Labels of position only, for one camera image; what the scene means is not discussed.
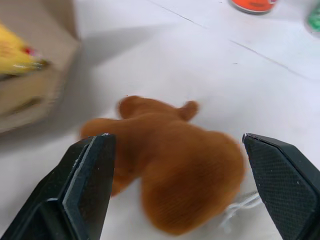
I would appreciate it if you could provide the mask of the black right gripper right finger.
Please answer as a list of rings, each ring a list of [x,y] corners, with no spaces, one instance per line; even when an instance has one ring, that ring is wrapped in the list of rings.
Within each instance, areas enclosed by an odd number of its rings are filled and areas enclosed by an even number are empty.
[[[282,240],[320,240],[320,170],[292,144],[252,133],[242,142]]]

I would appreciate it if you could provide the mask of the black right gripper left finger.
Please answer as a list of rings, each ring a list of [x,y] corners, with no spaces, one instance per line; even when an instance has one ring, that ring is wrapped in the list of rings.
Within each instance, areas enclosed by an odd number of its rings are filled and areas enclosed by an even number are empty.
[[[0,240],[100,240],[112,192],[116,137],[71,145]]]

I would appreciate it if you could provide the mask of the brown plush bear toy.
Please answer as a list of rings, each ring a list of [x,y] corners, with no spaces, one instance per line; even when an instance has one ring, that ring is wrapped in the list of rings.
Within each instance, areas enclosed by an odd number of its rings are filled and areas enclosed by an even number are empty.
[[[196,101],[175,107],[132,95],[117,110],[118,119],[91,119],[79,133],[81,139],[115,136],[112,197],[140,179],[147,218],[173,236],[195,230],[233,203],[245,177],[245,156],[227,134],[191,124]]]

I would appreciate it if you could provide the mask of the green bottle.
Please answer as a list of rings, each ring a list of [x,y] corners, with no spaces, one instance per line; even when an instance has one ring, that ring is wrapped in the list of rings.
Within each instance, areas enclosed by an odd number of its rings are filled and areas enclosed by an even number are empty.
[[[305,25],[309,33],[320,38],[320,1],[311,8],[305,19]]]

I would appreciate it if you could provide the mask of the orange can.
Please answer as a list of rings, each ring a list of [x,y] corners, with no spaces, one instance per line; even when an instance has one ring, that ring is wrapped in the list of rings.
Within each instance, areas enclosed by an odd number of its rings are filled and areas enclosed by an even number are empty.
[[[229,2],[243,13],[263,15],[269,13],[276,6],[278,0],[229,0]]]

